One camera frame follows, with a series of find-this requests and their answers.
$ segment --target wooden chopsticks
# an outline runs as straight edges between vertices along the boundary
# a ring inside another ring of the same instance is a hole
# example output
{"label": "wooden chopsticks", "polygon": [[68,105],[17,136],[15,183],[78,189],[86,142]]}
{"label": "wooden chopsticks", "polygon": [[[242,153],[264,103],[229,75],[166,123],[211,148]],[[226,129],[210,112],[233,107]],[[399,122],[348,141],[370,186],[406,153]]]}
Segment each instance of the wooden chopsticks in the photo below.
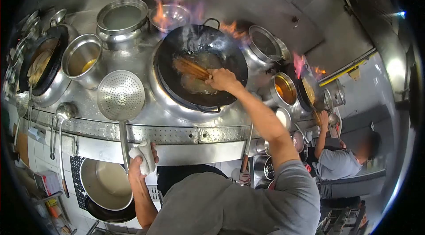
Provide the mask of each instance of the wooden chopsticks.
{"label": "wooden chopsticks", "polygon": [[205,68],[183,57],[174,58],[173,65],[182,74],[190,74],[194,78],[197,78],[203,81],[208,80],[210,78],[210,74],[207,72]]}

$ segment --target yellow trim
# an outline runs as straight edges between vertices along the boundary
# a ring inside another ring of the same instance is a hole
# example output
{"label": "yellow trim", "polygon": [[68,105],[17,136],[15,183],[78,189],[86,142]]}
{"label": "yellow trim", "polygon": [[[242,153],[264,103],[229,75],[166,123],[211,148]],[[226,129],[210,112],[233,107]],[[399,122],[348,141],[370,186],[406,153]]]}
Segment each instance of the yellow trim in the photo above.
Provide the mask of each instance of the yellow trim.
{"label": "yellow trim", "polygon": [[328,80],[326,80],[325,82],[322,82],[319,84],[320,87],[324,86],[325,84],[328,84],[330,82],[332,82],[333,80],[337,79],[338,77],[340,77],[341,75],[343,75],[344,73],[348,73],[349,71],[351,71],[352,69],[356,68],[357,66],[359,66],[360,64],[363,64],[364,62],[366,62],[367,59],[363,59],[360,62],[357,62],[356,64],[354,64],[353,66],[343,70],[341,73],[338,73],[337,75],[335,75],[334,77],[329,78]]}

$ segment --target towel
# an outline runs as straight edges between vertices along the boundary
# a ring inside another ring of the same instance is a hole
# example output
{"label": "towel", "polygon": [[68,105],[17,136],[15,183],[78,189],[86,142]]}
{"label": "towel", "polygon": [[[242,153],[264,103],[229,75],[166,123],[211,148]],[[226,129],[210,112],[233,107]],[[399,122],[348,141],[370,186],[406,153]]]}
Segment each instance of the towel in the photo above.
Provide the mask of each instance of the towel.
{"label": "towel", "polygon": [[140,172],[143,175],[149,175],[155,171],[156,164],[153,159],[152,148],[150,140],[144,138],[137,147],[133,147],[128,152],[131,158],[141,156],[142,162],[140,164]]}

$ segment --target skimmer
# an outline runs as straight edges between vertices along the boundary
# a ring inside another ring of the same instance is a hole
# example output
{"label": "skimmer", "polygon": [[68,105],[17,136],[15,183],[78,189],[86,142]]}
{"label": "skimmer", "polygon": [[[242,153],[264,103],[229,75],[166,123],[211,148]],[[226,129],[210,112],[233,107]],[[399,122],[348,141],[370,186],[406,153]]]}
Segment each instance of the skimmer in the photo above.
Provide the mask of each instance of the skimmer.
{"label": "skimmer", "polygon": [[97,90],[97,105],[100,112],[111,121],[120,122],[120,140],[124,168],[128,173],[128,138],[125,122],[134,119],[145,103],[145,89],[133,73],[118,70],[109,73]]}

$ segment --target metal strainer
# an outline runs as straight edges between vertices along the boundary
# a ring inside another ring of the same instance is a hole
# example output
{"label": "metal strainer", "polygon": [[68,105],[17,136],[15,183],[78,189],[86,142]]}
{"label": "metal strainer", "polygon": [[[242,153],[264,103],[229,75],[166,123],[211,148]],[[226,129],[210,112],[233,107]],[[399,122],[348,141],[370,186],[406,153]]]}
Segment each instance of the metal strainer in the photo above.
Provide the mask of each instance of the metal strainer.
{"label": "metal strainer", "polygon": [[16,110],[18,111],[19,119],[18,119],[18,124],[16,125],[14,146],[16,146],[16,142],[18,140],[18,132],[19,132],[19,126],[21,125],[21,120],[28,111],[28,105],[29,105],[29,93],[28,93],[28,91],[24,91],[22,93],[17,93],[16,94]]}
{"label": "metal strainer", "polygon": [[145,103],[145,89],[133,73],[118,70],[109,73],[100,82],[97,90],[97,105],[100,112],[111,121],[120,122],[120,139],[124,168],[128,173],[128,139],[125,122],[134,119]]}

